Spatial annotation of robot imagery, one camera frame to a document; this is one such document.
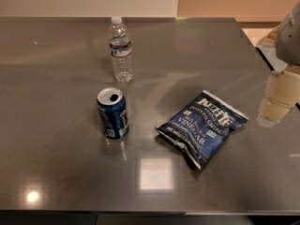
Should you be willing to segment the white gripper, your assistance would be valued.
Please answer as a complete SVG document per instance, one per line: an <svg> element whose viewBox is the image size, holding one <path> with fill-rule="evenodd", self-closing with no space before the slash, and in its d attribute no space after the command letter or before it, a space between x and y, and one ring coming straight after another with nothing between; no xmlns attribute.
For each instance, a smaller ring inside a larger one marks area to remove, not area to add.
<svg viewBox="0 0 300 225"><path fill-rule="evenodd" d="M280 72L273 71L264 90L257 123L263 128L271 128L300 101L300 2L280 26L265 30L257 46L276 46L277 58L290 64Z"/></svg>

